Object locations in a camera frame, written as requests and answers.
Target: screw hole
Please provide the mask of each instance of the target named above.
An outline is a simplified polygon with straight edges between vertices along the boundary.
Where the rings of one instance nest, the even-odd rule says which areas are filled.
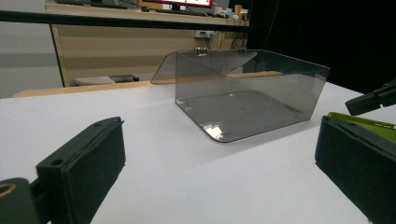
[[[57,165],[62,164],[62,162],[64,162],[64,161],[63,160],[55,160],[55,161],[52,161],[50,164],[53,166],[57,166]]]
[[[0,198],[9,194],[16,187],[17,186],[14,183],[6,183],[6,184],[0,185]]]

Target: dark background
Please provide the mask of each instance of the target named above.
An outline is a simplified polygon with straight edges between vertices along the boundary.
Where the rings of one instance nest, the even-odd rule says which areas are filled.
[[[230,1],[236,3],[252,4],[251,25],[263,27],[249,34],[248,49],[328,66],[329,82],[361,93],[396,78],[396,7],[390,1]]]

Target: white tabletop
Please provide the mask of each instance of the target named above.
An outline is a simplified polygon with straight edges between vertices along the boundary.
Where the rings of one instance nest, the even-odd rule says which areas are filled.
[[[174,103],[174,85],[0,100],[0,179],[35,166],[92,123],[121,117],[126,165],[92,223],[367,223],[315,165],[320,119],[359,96],[326,83],[311,120],[211,140]],[[395,123],[395,107],[361,117]]]

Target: white wall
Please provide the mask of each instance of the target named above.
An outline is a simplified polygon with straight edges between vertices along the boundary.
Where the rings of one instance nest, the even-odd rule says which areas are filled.
[[[45,13],[45,0],[0,0],[0,10]],[[47,24],[0,22],[0,98],[62,87]]]

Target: computer monitor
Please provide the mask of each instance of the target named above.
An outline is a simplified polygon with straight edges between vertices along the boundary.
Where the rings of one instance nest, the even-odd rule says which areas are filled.
[[[180,10],[180,6],[212,7],[213,4],[213,0],[143,0],[143,2],[169,4],[172,10]]]

